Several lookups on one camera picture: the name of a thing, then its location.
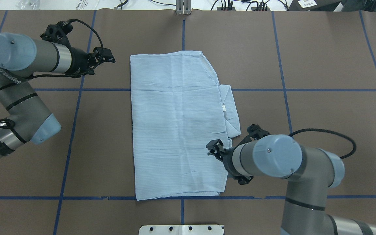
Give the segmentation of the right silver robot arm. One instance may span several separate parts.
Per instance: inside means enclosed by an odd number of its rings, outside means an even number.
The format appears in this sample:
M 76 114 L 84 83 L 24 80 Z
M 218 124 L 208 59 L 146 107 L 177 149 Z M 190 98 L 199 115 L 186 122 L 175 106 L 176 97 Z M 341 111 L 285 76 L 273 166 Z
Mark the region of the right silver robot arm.
M 287 180 L 281 235 L 376 235 L 376 226 L 326 213 L 328 189 L 345 176 L 339 156 L 303 146 L 288 135 L 267 135 L 224 148 L 221 140 L 206 145 L 240 185 L 254 177 Z

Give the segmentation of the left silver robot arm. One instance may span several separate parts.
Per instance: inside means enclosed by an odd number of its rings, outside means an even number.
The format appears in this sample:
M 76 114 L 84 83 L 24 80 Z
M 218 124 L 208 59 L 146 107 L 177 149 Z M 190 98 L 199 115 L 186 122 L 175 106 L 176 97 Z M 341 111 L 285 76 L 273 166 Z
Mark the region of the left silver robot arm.
M 0 104 L 9 114 L 0 119 L 0 159 L 27 142 L 43 143 L 61 130 L 29 83 L 34 73 L 79 78 L 93 75 L 101 63 L 115 62 L 110 49 L 100 46 L 92 53 L 76 49 L 60 30 L 50 29 L 41 38 L 0 33 Z

